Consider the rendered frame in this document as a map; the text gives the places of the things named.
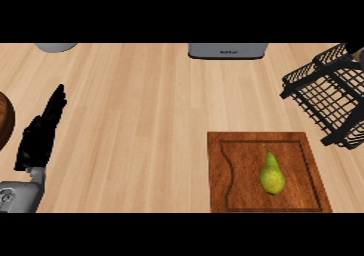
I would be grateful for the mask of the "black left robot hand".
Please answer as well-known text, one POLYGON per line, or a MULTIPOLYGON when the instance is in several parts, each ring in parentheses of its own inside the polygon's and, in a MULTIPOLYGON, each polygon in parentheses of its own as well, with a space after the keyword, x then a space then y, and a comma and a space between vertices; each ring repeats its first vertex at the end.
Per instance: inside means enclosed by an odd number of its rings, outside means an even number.
POLYGON ((54 148, 55 130, 65 105, 64 85, 60 84, 51 95, 43 113, 33 118, 23 131, 14 165, 15 171, 46 166, 54 148))

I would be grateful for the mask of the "brown wooden cutting board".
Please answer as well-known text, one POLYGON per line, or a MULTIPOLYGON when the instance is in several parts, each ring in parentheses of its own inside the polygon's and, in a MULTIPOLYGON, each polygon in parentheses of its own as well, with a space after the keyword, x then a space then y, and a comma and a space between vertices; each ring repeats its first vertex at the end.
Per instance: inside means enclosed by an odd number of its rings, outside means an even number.
POLYGON ((213 212, 333 211, 303 132, 209 132, 207 151, 213 212), (266 152, 285 177, 278 195, 259 183, 266 152))

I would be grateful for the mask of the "brown wooden bowl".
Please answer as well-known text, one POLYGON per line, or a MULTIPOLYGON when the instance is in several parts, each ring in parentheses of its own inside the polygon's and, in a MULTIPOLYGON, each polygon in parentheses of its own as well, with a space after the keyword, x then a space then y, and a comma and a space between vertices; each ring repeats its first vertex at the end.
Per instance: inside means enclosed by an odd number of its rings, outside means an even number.
POLYGON ((15 111, 6 95, 0 92, 0 150, 6 145, 15 126, 15 111))

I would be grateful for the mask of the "pale grey round container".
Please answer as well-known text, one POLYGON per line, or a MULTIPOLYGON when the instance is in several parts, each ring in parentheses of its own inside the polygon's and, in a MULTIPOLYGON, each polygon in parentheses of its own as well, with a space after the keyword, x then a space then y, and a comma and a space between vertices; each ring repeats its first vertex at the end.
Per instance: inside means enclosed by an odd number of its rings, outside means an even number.
POLYGON ((61 53, 70 50, 76 43, 36 43, 36 46, 46 53, 61 53))

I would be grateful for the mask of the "green pear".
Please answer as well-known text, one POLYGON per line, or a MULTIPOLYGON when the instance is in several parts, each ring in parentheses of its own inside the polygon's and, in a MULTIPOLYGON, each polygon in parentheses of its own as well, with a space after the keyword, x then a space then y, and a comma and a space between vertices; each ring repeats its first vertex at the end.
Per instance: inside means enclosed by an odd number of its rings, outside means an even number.
POLYGON ((271 195, 278 195, 285 187, 285 177, 271 151, 266 152, 265 163, 259 171, 259 183, 263 191, 271 195))

